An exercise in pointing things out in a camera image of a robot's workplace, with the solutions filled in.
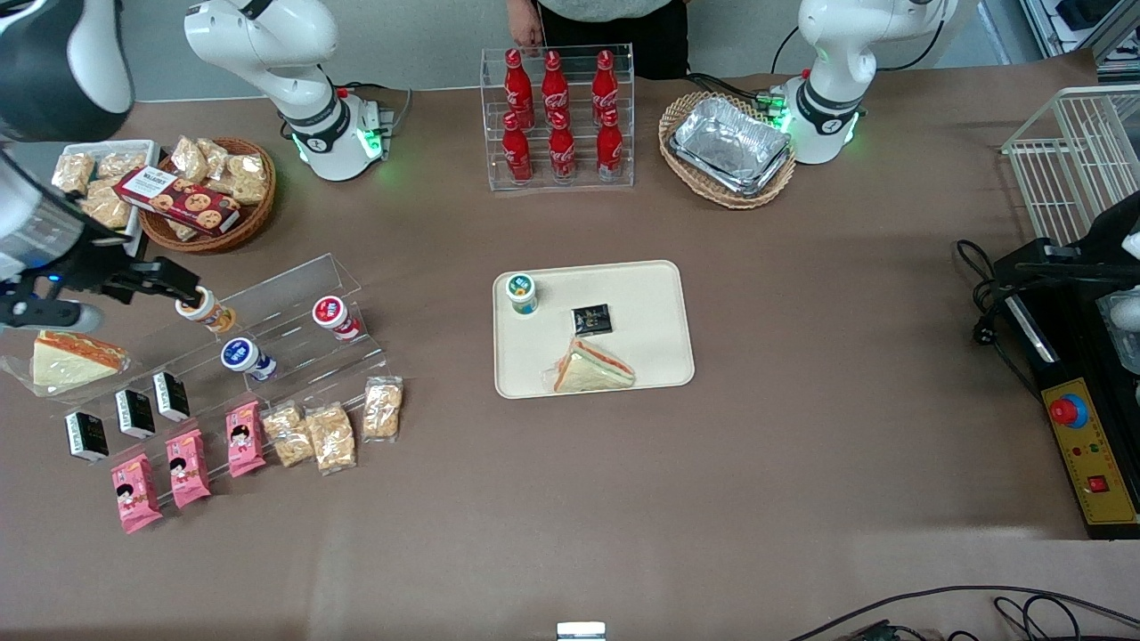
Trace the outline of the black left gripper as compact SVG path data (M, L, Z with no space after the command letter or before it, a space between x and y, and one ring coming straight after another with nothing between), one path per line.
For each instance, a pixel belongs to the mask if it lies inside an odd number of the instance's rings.
M1137 233L1139 190L1108 206L1096 217L1088 235L1078 240L1078 259L1083 263L1015 263L1018 284L1037 281L1085 281L1113 289L1135 289L1139 267L1135 253L1127 248L1127 237Z

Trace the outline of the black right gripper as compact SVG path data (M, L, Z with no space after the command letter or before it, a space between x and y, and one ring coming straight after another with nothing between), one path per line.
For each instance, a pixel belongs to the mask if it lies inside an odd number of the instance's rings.
M62 300L66 291L109 297L131 305L135 297L166 297L192 301L199 276L168 258L138 261L127 252L129 237L101 224L88 224L80 240L62 258L28 271L21 271L1 285L3 303Z

